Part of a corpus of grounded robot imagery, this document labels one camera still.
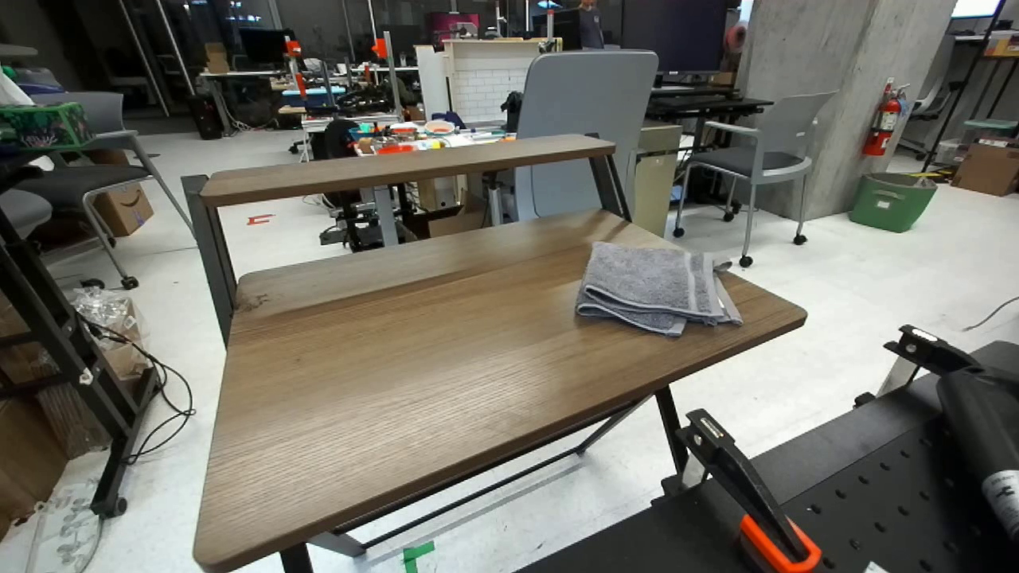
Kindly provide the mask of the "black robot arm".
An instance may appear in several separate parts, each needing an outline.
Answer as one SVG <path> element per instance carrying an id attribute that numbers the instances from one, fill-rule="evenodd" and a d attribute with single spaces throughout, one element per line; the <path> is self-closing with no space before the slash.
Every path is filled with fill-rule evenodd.
<path id="1" fill-rule="evenodd" d="M 1019 537 L 1019 379 L 999 369 L 958 369 L 940 379 L 957 443 L 1005 537 Z"/>

